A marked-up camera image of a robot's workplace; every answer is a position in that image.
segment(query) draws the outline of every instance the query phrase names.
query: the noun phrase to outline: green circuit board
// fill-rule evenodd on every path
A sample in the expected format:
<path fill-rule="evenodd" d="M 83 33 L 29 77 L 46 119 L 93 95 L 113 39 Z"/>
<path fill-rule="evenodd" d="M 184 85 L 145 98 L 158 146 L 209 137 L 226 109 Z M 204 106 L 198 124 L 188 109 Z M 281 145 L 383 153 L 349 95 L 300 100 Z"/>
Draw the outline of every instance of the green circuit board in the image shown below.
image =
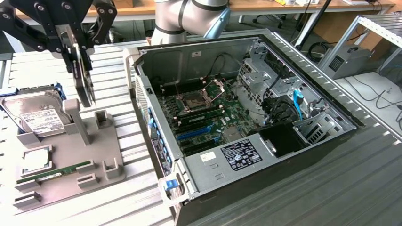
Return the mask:
<path fill-rule="evenodd" d="M 210 132 L 178 141 L 185 156 L 197 154 L 232 142 L 234 139 L 246 137 L 249 132 L 258 127 L 241 102 L 233 99 L 234 93 L 228 83 L 224 83 L 224 89 L 225 92 L 213 101 L 212 105 L 206 105 L 202 100 L 202 90 L 169 97 L 160 97 L 162 110 L 177 138 L 182 134 L 192 133 L 202 128 L 212 128 Z M 221 94 L 222 89 L 220 85 L 212 83 L 206 91 L 209 97 L 213 99 Z M 193 112 L 202 113 L 193 117 L 186 117 L 189 113 L 185 111 L 189 109 L 189 106 Z M 190 125 L 178 125 L 178 117 L 184 117 L 181 122 Z"/>

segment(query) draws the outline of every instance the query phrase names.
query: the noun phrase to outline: robotic arm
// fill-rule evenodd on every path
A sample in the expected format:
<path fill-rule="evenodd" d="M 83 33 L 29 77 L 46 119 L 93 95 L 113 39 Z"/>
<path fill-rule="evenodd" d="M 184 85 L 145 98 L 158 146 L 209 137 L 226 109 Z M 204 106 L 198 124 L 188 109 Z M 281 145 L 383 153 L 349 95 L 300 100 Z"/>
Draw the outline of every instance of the robotic arm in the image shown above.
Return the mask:
<path fill-rule="evenodd" d="M 229 0 L 156 0 L 156 5 L 153 45 L 186 42 L 186 31 L 217 39 L 229 23 Z"/>
<path fill-rule="evenodd" d="M 98 19 L 89 32 L 82 21 L 91 4 L 98 11 Z M 45 33 L 34 29 L 17 17 L 19 9 L 45 28 Z M 85 107 L 95 101 L 90 70 L 90 55 L 94 45 L 102 45 L 117 17 L 117 7 L 111 0 L 5 0 L 0 3 L 0 30 L 6 31 L 37 51 L 50 50 L 62 58 L 69 73 L 74 74 L 75 87 Z M 65 44 L 58 28 L 67 26 L 69 46 Z"/>

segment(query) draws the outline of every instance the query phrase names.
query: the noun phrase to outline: open computer chassis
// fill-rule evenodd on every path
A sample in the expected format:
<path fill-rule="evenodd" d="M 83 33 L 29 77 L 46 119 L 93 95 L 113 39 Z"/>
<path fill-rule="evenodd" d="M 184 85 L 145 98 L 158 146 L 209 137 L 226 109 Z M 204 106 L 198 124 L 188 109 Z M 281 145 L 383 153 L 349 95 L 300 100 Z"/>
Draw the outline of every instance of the open computer chassis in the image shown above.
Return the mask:
<path fill-rule="evenodd" d="M 134 106 L 177 225 L 312 166 L 364 126 L 262 35 L 132 52 Z"/>

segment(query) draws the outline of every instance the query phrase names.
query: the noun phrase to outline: warning label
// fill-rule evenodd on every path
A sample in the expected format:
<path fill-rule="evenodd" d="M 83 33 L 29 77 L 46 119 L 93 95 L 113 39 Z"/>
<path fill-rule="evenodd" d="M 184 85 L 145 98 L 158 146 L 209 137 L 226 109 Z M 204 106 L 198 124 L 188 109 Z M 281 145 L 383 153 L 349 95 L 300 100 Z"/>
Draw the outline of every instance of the warning label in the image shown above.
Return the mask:
<path fill-rule="evenodd" d="M 221 150 L 234 171 L 264 160 L 249 139 L 221 148 Z"/>
<path fill-rule="evenodd" d="M 21 114 L 21 116 L 35 134 L 42 134 L 65 128 L 55 109 Z"/>

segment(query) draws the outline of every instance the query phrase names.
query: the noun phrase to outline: motherboard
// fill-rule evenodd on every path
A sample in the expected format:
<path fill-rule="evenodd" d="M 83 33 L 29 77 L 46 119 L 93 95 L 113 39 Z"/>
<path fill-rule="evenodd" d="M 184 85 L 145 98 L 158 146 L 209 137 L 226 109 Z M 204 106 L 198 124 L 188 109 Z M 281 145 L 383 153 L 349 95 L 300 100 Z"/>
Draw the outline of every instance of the motherboard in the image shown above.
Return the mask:
<path fill-rule="evenodd" d="M 205 82 L 201 90 L 160 96 L 160 104 L 185 156 L 248 136 L 258 127 L 225 79 Z"/>

